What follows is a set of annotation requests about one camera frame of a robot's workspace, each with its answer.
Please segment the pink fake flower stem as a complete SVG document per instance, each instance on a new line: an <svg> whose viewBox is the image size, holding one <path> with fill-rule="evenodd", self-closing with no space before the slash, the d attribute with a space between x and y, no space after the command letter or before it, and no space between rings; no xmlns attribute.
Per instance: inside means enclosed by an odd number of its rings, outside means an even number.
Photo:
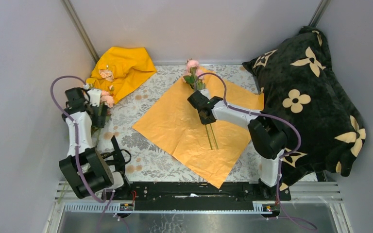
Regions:
<svg viewBox="0 0 373 233"><path fill-rule="evenodd" d="M106 117L106 122L107 122L111 117L110 109L114 106L115 101L114 101L113 96L111 96L111 94L108 91L104 91L104 90L101 90L101 91L102 91L101 103L104 103L108 107L107 117ZM102 131L102 128L95 128L93 126L91 127L91 136L94 137L94 135L97 134L95 146L97 146L100 142L101 131Z"/></svg>

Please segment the pink fake flower bunch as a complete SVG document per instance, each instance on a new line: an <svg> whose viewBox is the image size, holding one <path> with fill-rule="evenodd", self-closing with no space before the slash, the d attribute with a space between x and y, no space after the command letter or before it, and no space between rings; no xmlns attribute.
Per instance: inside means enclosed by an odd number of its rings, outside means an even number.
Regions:
<svg viewBox="0 0 373 233"><path fill-rule="evenodd" d="M181 79L183 82L189 84L194 91L204 90L206 89L206 84L204 83L203 73L204 71L201 70L200 64L197 60L188 59L186 61L186 70L182 75ZM205 130L210 144L210 148L212 150L218 150L219 147L215 138L212 125L205 125Z"/></svg>

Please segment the orange wrapping paper sheet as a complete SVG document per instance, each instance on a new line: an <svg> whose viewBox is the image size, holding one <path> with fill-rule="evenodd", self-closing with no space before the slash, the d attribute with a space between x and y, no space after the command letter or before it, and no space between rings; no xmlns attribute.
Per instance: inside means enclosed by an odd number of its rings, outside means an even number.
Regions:
<svg viewBox="0 0 373 233"><path fill-rule="evenodd" d="M230 123L213 123L219 149L212 150L205 126L187 101L191 93L192 90L179 78L133 125L133 129L207 182L220 187L235 161L251 143L250 136L245 129Z"/></svg>

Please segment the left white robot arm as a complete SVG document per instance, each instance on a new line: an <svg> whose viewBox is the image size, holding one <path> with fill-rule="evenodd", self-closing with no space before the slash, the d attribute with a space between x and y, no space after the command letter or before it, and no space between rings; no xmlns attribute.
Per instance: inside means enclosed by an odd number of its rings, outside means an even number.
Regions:
<svg viewBox="0 0 373 233"><path fill-rule="evenodd" d="M114 150L100 154L92 140L92 131L106 125L108 106L101 103L101 91L72 88L65 91L67 102L62 114L68 125L69 149L59 167L69 186L79 199L112 188L117 198L131 194L125 176L125 159L115 137Z"/></svg>

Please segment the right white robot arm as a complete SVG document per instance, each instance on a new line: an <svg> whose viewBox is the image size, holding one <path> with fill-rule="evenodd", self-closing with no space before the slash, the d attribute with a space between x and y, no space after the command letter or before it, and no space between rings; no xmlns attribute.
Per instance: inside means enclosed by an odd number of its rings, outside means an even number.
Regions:
<svg viewBox="0 0 373 233"><path fill-rule="evenodd" d="M260 196L271 200L278 194L279 157L288 141L290 124L285 120L227 102L221 97L209 97L209 91L195 91L187 98L197 110L203 125L225 121L248 130L255 151L261 156L263 171L259 187Z"/></svg>

